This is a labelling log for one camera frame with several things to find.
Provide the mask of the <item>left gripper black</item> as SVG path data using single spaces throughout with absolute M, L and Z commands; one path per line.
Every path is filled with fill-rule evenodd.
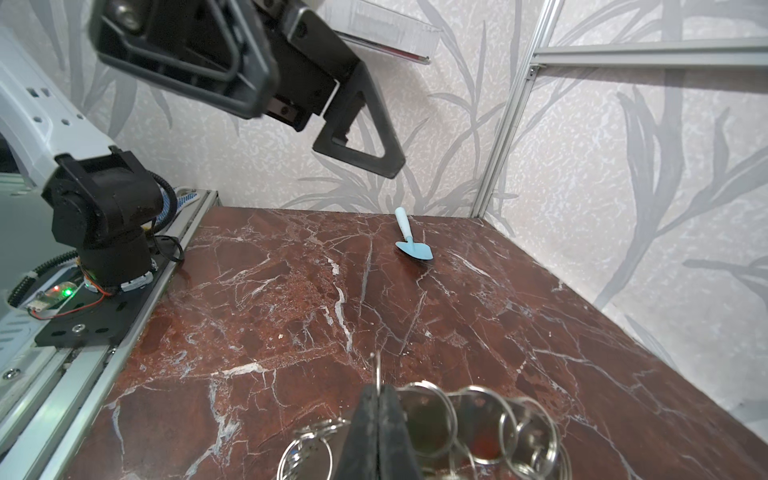
M 295 131 L 317 154 L 386 179 L 406 163 L 362 60 L 302 1 L 95 1 L 98 59 L 157 88 Z

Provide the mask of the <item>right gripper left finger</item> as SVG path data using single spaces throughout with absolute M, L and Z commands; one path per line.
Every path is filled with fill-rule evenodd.
M 349 425 L 336 479 L 378 478 L 378 406 L 376 386 L 365 386 Z

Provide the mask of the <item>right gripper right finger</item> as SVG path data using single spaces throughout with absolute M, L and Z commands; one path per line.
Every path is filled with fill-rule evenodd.
M 378 397 L 377 478 L 422 479 L 397 390 L 384 385 Z

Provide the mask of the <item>metal key ring plate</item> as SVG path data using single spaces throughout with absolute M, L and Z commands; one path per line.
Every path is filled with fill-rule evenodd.
M 371 356 L 378 397 L 381 356 Z M 422 479 L 570 479 L 570 457 L 556 422 L 530 397 L 504 397 L 483 386 L 447 392 L 426 380 L 397 390 Z M 337 416 L 295 431 L 277 467 L 279 479 L 336 479 L 349 425 Z

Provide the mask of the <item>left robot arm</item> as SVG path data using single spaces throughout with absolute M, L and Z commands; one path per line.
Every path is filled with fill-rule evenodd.
M 405 163 L 368 67 L 301 1 L 97 1 L 98 59 L 153 86 L 242 119 L 296 131 L 324 125 L 316 153 L 385 178 Z M 1 33 L 1 134 L 26 182 L 52 208 L 55 240 L 109 291 L 142 286 L 148 243 L 174 197 Z

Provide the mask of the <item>light blue toy shovel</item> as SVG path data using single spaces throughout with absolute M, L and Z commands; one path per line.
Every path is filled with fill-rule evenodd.
M 408 215 L 403 207 L 397 207 L 395 209 L 395 218 L 404 238 L 403 241 L 398 241 L 395 243 L 397 248 L 416 260 L 433 260 L 434 256 L 431 248 L 425 243 L 419 243 L 415 241 Z

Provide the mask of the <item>clear plastic wall shelf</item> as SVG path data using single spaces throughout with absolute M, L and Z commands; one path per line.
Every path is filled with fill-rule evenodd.
M 370 1 L 325 1 L 319 16 L 345 42 L 429 64 L 442 29 Z

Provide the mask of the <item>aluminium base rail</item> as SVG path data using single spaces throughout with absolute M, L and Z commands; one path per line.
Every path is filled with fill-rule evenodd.
M 141 292 L 127 332 L 116 340 L 108 325 L 76 322 L 62 328 L 78 338 L 74 348 L 40 346 L 44 324 L 21 310 L 1 319 L 1 476 L 60 479 L 92 426 L 151 313 L 179 271 L 165 264 Z

